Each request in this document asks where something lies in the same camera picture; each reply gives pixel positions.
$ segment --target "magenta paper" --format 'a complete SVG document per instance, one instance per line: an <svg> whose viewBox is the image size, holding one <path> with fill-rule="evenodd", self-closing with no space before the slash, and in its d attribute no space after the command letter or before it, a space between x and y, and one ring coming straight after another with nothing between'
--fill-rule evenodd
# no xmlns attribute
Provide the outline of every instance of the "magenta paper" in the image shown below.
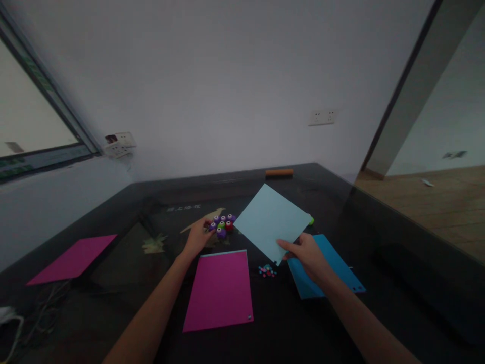
<svg viewBox="0 0 485 364"><path fill-rule="evenodd" d="M80 276L115 237L116 234L78 240L27 285L33 286Z"/></svg>
<svg viewBox="0 0 485 364"><path fill-rule="evenodd" d="M246 250L202 255L183 332L252 322Z"/></svg>

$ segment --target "hand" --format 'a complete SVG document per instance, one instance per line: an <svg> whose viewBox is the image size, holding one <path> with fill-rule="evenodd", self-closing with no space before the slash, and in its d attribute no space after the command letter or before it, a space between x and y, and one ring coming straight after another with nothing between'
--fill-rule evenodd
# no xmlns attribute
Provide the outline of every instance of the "hand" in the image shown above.
<svg viewBox="0 0 485 364"><path fill-rule="evenodd" d="M298 239L299 241L295 244L282 239L277 240L280 247L289 251L283 260L298 258L306 274L318 285L322 284L324 279L333 278L335 272L323 256L313 236L301 233Z"/></svg>
<svg viewBox="0 0 485 364"><path fill-rule="evenodd" d="M204 225L209 225L210 223L210 220L202 218L192 225L187 243L183 249L183 253L187 254L191 259L194 259L201 252L206 242L216 232L215 230L210 232L204 231Z"/></svg>

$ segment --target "forearm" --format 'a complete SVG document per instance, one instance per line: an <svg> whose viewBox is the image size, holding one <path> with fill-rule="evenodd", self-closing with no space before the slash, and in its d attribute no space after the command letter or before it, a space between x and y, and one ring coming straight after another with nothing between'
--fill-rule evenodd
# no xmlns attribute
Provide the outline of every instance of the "forearm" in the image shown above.
<svg viewBox="0 0 485 364"><path fill-rule="evenodd" d="M153 362L192 260L192 256L184 253L175 259L168 272L121 334L103 361L104 364Z"/></svg>
<svg viewBox="0 0 485 364"><path fill-rule="evenodd" d="M319 286L367 363L419 363L334 272Z"/></svg>

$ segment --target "light blue paper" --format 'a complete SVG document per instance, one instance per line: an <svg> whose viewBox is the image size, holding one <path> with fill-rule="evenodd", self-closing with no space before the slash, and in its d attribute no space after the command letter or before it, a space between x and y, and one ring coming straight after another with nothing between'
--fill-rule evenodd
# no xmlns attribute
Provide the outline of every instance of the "light blue paper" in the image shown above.
<svg viewBox="0 0 485 364"><path fill-rule="evenodd" d="M324 234L319 234L314 235L313 237L320 247L320 250L323 252L325 259L327 259L328 264L330 264L332 269L346 284L346 286L355 293L365 292L366 289L362 283L360 283L355 274L335 251L326 236ZM315 283L313 283L310 277L308 277L308 275L305 273L305 270L298 259L292 258L288 260L288 264L290 270L292 271L293 279L295 280L298 294L300 295L301 299L325 297L322 290Z"/></svg>
<svg viewBox="0 0 485 364"><path fill-rule="evenodd" d="M279 265L286 252L276 239L292 243L311 220L309 214L264 184L234 226Z"/></svg>

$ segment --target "right hand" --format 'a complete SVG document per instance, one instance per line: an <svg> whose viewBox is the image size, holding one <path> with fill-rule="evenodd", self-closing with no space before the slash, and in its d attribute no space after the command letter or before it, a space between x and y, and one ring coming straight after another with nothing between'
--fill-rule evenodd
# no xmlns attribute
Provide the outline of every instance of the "right hand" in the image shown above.
<svg viewBox="0 0 485 364"><path fill-rule="evenodd" d="M283 257L283 260L298 258L306 274L316 284L321 284L324 279L333 277L335 273L323 256L313 236L301 233L298 239L299 241L295 244L282 239L276 241L281 248L289 251Z"/></svg>

